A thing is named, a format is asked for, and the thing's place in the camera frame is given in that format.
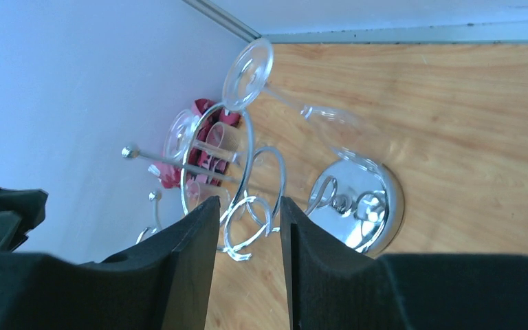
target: red cloth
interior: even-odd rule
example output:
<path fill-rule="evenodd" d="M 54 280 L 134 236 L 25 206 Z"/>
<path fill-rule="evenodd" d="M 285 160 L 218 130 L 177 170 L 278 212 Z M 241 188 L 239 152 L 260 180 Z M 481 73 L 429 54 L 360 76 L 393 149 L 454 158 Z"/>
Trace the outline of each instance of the red cloth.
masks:
<path fill-rule="evenodd" d="M 216 102 L 212 100 L 208 100 L 206 98 L 200 98 L 198 100 L 195 100 L 193 102 L 193 106 L 191 108 L 191 111 L 198 115 L 202 116 L 211 106 L 213 106 Z M 197 139 L 201 141 L 206 141 L 206 138 L 208 136 L 208 132 L 211 129 L 211 126 L 215 124 L 216 122 L 224 122 L 228 125 L 232 125 L 234 127 L 238 126 L 238 123 L 240 122 L 240 115 L 237 113 L 233 113 L 231 111 L 226 110 L 218 110 L 215 111 L 210 115 L 210 117 L 205 120 L 201 127 L 199 128 L 199 132 L 197 134 Z M 227 162 L 213 158 L 209 156 L 206 152 L 200 151 L 197 149 L 193 149 L 190 152 L 189 155 L 189 164 L 200 166 L 203 168 L 207 168 L 210 171 L 215 171 L 218 173 L 223 173 L 226 170 L 226 166 L 228 165 Z M 181 183 L 181 169 L 180 168 L 174 168 L 171 165 L 167 165 L 164 163 L 154 163 L 154 165 L 159 170 L 160 174 L 158 175 L 159 181 L 161 182 L 161 185 L 163 187 L 169 189 L 173 187 L 180 187 Z M 208 182 L 207 175 L 195 175 L 192 173 L 187 174 L 187 182 L 189 181 L 198 181 L 202 183 L 207 184 L 214 184 L 219 185 L 219 180 L 212 179 L 210 182 Z"/>

